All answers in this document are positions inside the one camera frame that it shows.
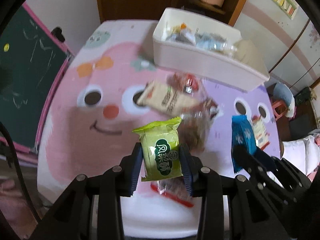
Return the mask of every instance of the cartoon eye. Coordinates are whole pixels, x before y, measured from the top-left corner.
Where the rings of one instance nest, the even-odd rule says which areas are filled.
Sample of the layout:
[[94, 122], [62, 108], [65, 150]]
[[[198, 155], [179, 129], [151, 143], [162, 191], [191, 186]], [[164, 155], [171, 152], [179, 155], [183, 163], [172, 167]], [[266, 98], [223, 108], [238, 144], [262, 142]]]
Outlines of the cartoon eye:
[[139, 97], [142, 95], [145, 85], [134, 85], [128, 87], [122, 95], [122, 107], [128, 114], [146, 114], [150, 111], [148, 106], [140, 106], [137, 104]]
[[98, 85], [90, 84], [83, 89], [77, 99], [77, 105], [79, 107], [93, 107], [97, 106], [102, 99], [102, 89]]
[[263, 120], [263, 122], [268, 123], [270, 121], [271, 117], [270, 117], [270, 111], [269, 111], [268, 107], [266, 106], [266, 104], [264, 104], [262, 102], [258, 103], [257, 109], [261, 115], [261, 119]]
[[245, 101], [243, 98], [236, 98], [234, 101], [234, 107], [236, 114], [245, 114], [247, 119], [251, 121], [252, 112], [247, 101]]

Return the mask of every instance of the cartoon table top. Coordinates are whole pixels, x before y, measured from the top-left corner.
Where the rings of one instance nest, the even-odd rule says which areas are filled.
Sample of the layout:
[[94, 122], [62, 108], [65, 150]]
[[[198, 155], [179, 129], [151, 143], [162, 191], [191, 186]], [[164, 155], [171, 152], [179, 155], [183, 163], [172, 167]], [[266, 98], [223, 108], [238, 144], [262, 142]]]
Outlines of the cartoon table top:
[[[165, 82], [173, 74], [152, 63], [156, 24], [139, 20], [104, 22], [67, 70], [53, 98], [39, 149], [38, 190], [51, 202], [76, 175], [102, 174], [130, 155], [139, 141], [132, 129], [169, 118], [132, 100], [148, 81]], [[206, 166], [220, 175], [235, 177], [230, 149], [231, 116], [239, 114], [236, 102], [242, 103], [249, 118], [260, 115], [259, 107], [264, 108], [270, 134], [265, 152], [279, 157], [277, 127], [264, 86], [243, 93], [212, 81], [204, 85], [220, 106], [206, 149], [199, 155]], [[121, 199], [124, 232], [150, 238], [195, 235], [200, 201], [187, 208], [152, 192], [149, 182], [139, 181], [133, 197]]]

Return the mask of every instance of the dark green label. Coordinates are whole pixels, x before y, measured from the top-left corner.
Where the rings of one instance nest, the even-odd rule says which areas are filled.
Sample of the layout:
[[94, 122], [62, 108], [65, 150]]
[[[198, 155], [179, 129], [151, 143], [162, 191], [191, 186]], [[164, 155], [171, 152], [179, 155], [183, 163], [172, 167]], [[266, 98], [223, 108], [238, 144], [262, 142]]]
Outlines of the dark green label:
[[165, 139], [158, 140], [155, 147], [157, 169], [163, 176], [167, 176], [171, 172], [172, 162], [179, 158], [178, 152], [171, 151], [170, 145]]

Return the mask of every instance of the orange bow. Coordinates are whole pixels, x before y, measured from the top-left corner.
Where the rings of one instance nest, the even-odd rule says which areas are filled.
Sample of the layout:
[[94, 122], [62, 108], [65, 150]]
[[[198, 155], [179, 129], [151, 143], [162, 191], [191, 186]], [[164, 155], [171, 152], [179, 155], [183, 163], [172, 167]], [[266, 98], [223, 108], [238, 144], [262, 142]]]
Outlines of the orange bow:
[[82, 63], [77, 67], [80, 78], [90, 76], [94, 69], [105, 70], [113, 66], [113, 60], [110, 57], [101, 57], [97, 62]]

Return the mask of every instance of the red cartoon nose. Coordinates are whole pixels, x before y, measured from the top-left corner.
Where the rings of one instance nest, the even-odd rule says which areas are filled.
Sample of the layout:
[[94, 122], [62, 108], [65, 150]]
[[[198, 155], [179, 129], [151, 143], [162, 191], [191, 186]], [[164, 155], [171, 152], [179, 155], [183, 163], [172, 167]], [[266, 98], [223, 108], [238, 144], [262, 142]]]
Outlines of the red cartoon nose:
[[107, 105], [103, 109], [103, 116], [106, 119], [115, 119], [119, 114], [119, 107], [117, 105]]

